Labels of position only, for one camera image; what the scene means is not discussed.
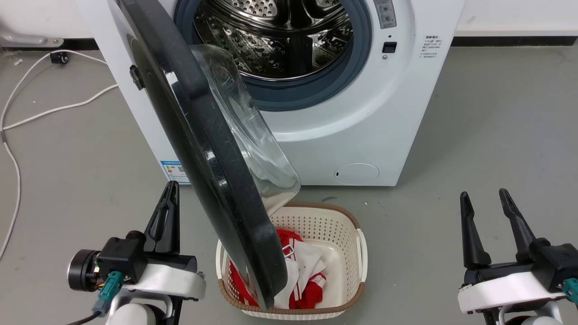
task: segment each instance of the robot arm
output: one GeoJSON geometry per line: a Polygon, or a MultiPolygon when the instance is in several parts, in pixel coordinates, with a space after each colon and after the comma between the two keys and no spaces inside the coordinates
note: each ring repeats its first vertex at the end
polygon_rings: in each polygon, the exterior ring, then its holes
{"type": "Polygon", "coordinates": [[[106,325],[178,325],[184,300],[205,297],[194,256],[179,254],[179,184],[168,182],[144,233],[110,238],[102,250],[81,250],[68,269],[71,289],[99,292],[92,311],[106,325]],[[161,301],[162,310],[134,299],[161,301]]]}
{"type": "Polygon", "coordinates": [[[484,251],[468,193],[460,196],[464,284],[458,292],[462,312],[482,313],[486,325],[559,325],[557,301],[578,303],[578,250],[571,244],[551,246],[534,237],[512,197],[499,191],[502,209],[510,220],[518,252],[516,262],[491,264],[484,251]],[[505,321],[506,313],[533,311],[536,316],[518,316],[505,321]]]}

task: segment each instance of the teal cable connector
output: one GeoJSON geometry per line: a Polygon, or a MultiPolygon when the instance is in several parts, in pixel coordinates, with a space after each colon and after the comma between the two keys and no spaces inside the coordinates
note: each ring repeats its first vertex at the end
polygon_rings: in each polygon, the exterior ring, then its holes
{"type": "Polygon", "coordinates": [[[110,309],[110,304],[114,296],[118,294],[124,284],[124,275],[121,272],[113,271],[106,278],[105,285],[98,293],[98,301],[92,307],[92,312],[100,312],[100,317],[105,317],[110,309]]]}
{"type": "Polygon", "coordinates": [[[564,281],[562,286],[562,291],[568,296],[570,301],[578,305],[578,280],[575,278],[570,278],[564,281]]]}

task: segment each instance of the white wall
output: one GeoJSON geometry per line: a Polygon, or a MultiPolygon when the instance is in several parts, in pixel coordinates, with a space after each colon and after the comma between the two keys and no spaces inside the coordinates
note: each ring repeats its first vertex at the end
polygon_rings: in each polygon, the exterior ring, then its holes
{"type": "MultiPolygon", "coordinates": [[[[0,20],[25,34],[92,37],[75,0],[0,0],[0,20]]],[[[457,35],[578,35],[578,0],[468,0],[457,35]]]]}

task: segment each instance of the black baseboard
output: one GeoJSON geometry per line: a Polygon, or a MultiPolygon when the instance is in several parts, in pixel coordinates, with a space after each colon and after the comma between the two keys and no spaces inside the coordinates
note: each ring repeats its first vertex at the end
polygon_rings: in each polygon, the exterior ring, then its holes
{"type": "MultiPolygon", "coordinates": [[[[578,36],[456,36],[452,47],[491,47],[491,46],[572,46],[578,36]]],[[[44,47],[10,47],[7,51],[54,51],[59,49],[73,51],[98,50],[94,39],[65,39],[64,44],[58,48],[44,47]]]]}

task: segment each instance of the stainless steel drum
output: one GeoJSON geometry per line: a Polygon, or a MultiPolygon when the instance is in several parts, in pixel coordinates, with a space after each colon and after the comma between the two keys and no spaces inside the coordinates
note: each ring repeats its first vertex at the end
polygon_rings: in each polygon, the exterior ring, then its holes
{"type": "Polygon", "coordinates": [[[203,42],[233,55],[242,74],[269,81],[327,68],[353,38],[337,0],[203,0],[194,24],[203,42]]]}

